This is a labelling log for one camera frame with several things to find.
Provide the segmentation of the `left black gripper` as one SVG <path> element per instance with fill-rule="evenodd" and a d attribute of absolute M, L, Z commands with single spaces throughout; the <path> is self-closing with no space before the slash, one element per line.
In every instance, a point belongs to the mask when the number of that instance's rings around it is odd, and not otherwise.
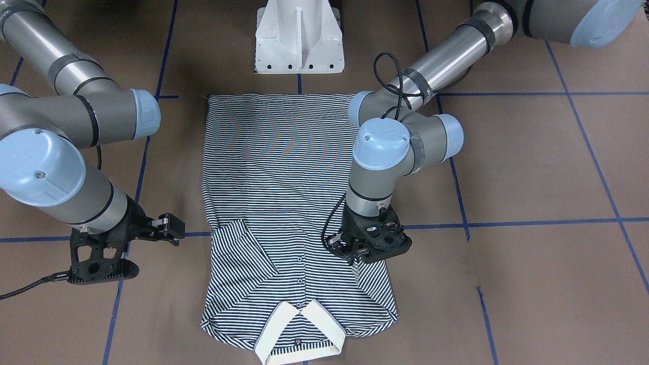
<path fill-rule="evenodd" d="M 412 247 L 412 239 L 404 233 L 392 205 L 381 207 L 377 217 L 361 216 L 345 206 L 341 228 L 324 240 L 327 251 L 350 265 L 357 261 L 377 263 L 404 254 Z"/>

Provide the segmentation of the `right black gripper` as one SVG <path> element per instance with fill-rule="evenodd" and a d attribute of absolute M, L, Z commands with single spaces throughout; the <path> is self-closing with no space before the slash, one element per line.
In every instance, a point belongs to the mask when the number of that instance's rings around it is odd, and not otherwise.
<path fill-rule="evenodd" d="M 185 222 L 172 213 L 163 213 L 152 221 L 141 206 L 127 197 L 125 215 L 114 228 L 100 234 L 72 230 L 68 282 L 85 285 L 132 279 L 139 274 L 139 267 L 122 257 L 129 242 L 151 238 L 179 246 L 185 232 Z"/>

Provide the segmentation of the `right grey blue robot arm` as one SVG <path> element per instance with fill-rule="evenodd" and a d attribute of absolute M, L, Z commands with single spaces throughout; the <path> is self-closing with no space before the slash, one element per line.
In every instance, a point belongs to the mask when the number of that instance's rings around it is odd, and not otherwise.
<path fill-rule="evenodd" d="M 138 266 L 123 258 L 128 244 L 178 245 L 185 224 L 171 213 L 148 217 L 80 150 L 155 134 L 158 102 L 145 90 L 121 88 L 53 25 L 39 2 L 2 1 L 2 40 L 56 92 L 36 98 L 2 85 L 2 189 L 72 228 L 71 267 L 44 282 L 136 277 Z"/>

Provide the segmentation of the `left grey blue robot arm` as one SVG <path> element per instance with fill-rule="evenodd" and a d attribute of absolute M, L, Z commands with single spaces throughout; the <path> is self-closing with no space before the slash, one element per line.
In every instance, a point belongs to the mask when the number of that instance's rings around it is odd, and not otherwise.
<path fill-rule="evenodd" d="M 331 254 L 377 263 L 412 246 L 391 205 L 401 176 L 456 155 L 464 144 L 460 122 L 449 114 L 418 110 L 468 72 L 483 56 L 523 34 L 531 39 L 602 48 L 630 25 L 641 1 L 484 1 L 440 44 L 378 92 L 352 98 L 350 122 L 358 128 L 348 189 L 337 233 L 323 236 Z"/>

